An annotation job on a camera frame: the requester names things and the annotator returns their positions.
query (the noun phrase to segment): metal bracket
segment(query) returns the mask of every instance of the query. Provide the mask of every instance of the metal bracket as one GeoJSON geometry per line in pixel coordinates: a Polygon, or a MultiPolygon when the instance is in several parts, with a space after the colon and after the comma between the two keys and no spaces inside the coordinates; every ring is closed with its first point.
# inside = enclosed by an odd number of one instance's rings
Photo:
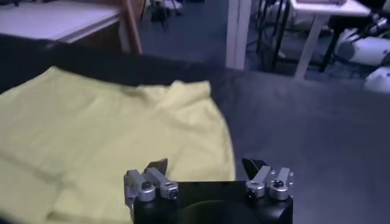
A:
{"type": "Polygon", "coordinates": [[[292,196],[294,173],[289,168],[281,168],[277,178],[268,184],[269,196],[276,200],[286,200],[292,196]]]}
{"type": "Polygon", "coordinates": [[[167,179],[160,171],[156,168],[151,167],[145,170],[143,173],[145,179],[152,182],[160,190],[162,198],[168,200],[175,200],[179,194],[179,187],[176,182],[167,179]]]}
{"type": "Polygon", "coordinates": [[[247,196],[250,199],[263,197],[266,190],[268,176],[272,169],[269,166],[262,166],[256,176],[245,183],[247,196]]]}
{"type": "Polygon", "coordinates": [[[139,201],[151,201],[155,198],[155,186],[145,180],[137,170],[128,170],[123,177],[125,204],[132,205],[135,197],[139,201]]]}

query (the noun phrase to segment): white table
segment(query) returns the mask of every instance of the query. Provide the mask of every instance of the white table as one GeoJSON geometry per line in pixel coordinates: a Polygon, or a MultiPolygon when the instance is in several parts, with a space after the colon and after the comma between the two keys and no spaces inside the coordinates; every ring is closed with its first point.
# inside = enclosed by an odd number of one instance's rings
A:
{"type": "MultiPolygon", "coordinates": [[[[315,14],[309,36],[303,47],[297,70],[296,79],[303,79],[308,68],[311,56],[317,45],[318,36],[327,18],[332,15],[367,16],[370,10],[356,2],[347,0],[342,6],[323,4],[301,4],[296,0],[289,0],[291,7],[297,13],[315,14]]],[[[252,0],[229,0],[229,18],[227,29],[226,67],[244,69],[247,32],[249,26],[250,8],[252,0]]]]}
{"type": "Polygon", "coordinates": [[[124,51],[129,42],[121,11],[113,5],[71,1],[22,2],[19,7],[0,7],[0,33],[34,39],[75,42],[120,21],[124,51]]]}
{"type": "Polygon", "coordinates": [[[296,13],[312,13],[315,14],[313,24],[309,32],[309,36],[303,47],[302,54],[299,58],[297,70],[294,78],[303,80],[309,66],[311,56],[317,45],[317,40],[321,32],[322,26],[326,23],[329,16],[367,16],[370,10],[364,5],[355,0],[347,0],[344,5],[322,5],[322,4],[301,4],[296,0],[289,0],[292,9],[296,13]]]}

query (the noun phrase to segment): black tablecloth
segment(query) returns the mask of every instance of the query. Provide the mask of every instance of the black tablecloth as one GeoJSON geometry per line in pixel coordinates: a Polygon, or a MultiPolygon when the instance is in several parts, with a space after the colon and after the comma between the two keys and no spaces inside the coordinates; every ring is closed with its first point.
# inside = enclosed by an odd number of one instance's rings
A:
{"type": "Polygon", "coordinates": [[[229,126],[238,179],[246,178],[242,156],[292,168],[294,223],[388,223],[387,96],[48,41],[1,43],[0,37],[0,91],[51,65],[132,86],[208,80],[229,126]]]}

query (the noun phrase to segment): screw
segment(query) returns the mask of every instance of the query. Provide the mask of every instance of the screw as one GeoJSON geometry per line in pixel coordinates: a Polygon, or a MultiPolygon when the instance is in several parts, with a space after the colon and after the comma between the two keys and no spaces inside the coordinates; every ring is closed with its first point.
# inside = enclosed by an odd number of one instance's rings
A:
{"type": "Polygon", "coordinates": [[[275,180],[274,187],[283,187],[285,184],[281,180],[275,180]]]}
{"type": "Polygon", "coordinates": [[[149,190],[152,187],[152,183],[149,181],[145,181],[142,183],[142,190],[149,190]]]}
{"type": "Polygon", "coordinates": [[[254,191],[248,191],[246,193],[246,197],[249,199],[249,200],[254,200],[256,199],[256,193],[254,191]]]}
{"type": "Polygon", "coordinates": [[[177,199],[177,195],[178,195],[177,190],[172,190],[172,191],[169,192],[168,197],[171,200],[176,200],[177,199]]]}

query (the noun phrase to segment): yellow towel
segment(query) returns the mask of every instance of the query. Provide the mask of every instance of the yellow towel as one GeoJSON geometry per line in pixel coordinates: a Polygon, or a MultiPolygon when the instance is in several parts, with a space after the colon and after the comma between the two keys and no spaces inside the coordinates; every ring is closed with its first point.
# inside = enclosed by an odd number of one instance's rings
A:
{"type": "Polygon", "coordinates": [[[163,158],[172,180],[234,180],[207,82],[133,88],[51,68],[0,95],[0,210],[22,222],[129,223],[122,176],[163,158]]]}

